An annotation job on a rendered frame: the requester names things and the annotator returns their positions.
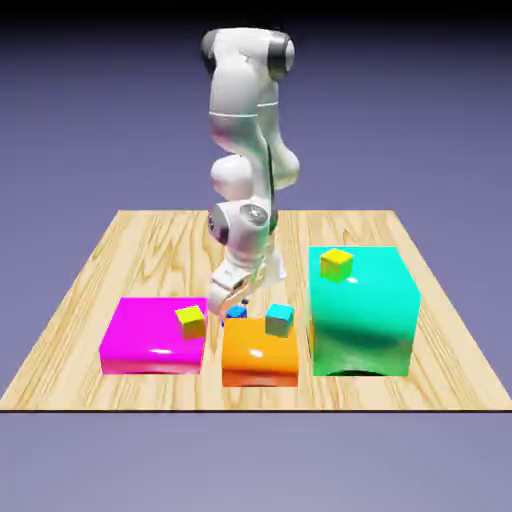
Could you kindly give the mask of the large green box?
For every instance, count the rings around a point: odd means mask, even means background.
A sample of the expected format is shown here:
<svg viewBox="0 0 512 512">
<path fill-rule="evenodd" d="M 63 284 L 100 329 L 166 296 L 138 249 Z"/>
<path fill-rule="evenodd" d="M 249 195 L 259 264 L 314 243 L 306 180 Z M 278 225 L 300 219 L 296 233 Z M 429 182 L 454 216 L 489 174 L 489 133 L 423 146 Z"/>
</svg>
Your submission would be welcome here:
<svg viewBox="0 0 512 512">
<path fill-rule="evenodd" d="M 308 249 L 309 342 L 315 376 L 406 376 L 421 292 L 397 248 L 345 247 L 352 273 L 340 283 L 320 274 L 328 246 Z"/>
</svg>

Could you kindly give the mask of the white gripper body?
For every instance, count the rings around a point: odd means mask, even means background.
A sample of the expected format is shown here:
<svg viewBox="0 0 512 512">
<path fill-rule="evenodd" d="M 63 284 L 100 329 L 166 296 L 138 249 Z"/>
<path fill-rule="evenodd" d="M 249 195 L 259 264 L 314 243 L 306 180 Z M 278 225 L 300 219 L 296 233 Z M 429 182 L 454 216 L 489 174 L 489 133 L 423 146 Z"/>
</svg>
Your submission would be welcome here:
<svg viewBox="0 0 512 512">
<path fill-rule="evenodd" d="M 224 317 L 227 310 L 254 291 L 255 269 L 234 264 L 220 264 L 211 276 L 208 306 L 212 314 Z"/>
</svg>

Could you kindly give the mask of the large orange box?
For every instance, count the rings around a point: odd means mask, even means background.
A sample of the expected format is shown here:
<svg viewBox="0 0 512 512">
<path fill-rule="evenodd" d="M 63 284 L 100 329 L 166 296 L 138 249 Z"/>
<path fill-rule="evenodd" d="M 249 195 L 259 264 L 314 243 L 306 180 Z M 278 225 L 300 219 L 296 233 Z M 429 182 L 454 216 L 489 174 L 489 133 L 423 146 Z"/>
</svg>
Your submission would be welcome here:
<svg viewBox="0 0 512 512">
<path fill-rule="evenodd" d="M 224 387 L 296 387 L 299 353 L 295 326 L 287 337 L 265 331 L 263 318 L 227 319 L 223 329 Z"/>
</svg>

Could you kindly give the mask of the large magenta box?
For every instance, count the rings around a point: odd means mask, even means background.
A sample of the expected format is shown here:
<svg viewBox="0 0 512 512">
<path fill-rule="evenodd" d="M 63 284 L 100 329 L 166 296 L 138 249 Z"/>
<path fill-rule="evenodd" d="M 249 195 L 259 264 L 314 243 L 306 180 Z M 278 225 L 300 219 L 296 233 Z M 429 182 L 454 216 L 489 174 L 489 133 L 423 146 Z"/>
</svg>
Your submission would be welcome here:
<svg viewBox="0 0 512 512">
<path fill-rule="evenodd" d="M 202 367 L 205 338 L 185 341 L 175 310 L 198 305 L 208 320 L 205 297 L 123 297 L 99 346 L 102 372 L 192 374 Z"/>
</svg>

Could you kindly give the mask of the small cyan cube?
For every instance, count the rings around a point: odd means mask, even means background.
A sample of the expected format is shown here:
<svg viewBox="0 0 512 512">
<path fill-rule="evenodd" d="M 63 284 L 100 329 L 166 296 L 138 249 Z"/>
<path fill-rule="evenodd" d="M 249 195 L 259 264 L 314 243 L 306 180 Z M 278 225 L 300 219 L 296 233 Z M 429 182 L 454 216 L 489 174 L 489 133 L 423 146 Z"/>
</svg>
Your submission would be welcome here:
<svg viewBox="0 0 512 512">
<path fill-rule="evenodd" d="M 287 337 L 294 321 L 294 308 L 284 304 L 272 304 L 265 315 L 265 332 L 268 335 Z"/>
</svg>

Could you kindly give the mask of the small yellow cube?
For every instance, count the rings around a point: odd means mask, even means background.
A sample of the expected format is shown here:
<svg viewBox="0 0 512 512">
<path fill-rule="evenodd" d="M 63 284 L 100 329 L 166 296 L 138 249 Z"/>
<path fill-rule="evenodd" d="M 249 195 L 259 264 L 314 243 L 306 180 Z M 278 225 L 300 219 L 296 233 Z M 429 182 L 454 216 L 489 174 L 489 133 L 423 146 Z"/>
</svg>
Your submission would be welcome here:
<svg viewBox="0 0 512 512">
<path fill-rule="evenodd" d="M 352 274 L 354 256 L 344 250 L 332 248 L 320 256 L 320 275 L 335 283 L 346 280 Z"/>
<path fill-rule="evenodd" d="M 175 310 L 185 341 L 204 338 L 206 333 L 205 317 L 198 305 Z"/>
</svg>

